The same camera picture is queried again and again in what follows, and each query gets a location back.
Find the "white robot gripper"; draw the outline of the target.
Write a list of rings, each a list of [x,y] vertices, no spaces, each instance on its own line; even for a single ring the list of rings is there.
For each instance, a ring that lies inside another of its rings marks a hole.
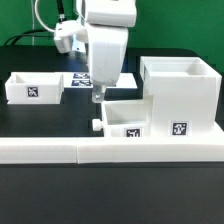
[[[128,29],[100,25],[87,25],[86,28],[88,69],[94,85],[92,101],[102,103],[105,86],[114,86],[119,79],[128,42]]]

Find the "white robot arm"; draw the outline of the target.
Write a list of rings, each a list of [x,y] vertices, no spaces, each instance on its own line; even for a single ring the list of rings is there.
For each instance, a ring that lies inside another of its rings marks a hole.
[[[87,31],[92,101],[101,103],[106,88],[119,79],[128,28],[136,23],[136,0],[76,0],[76,10]]]

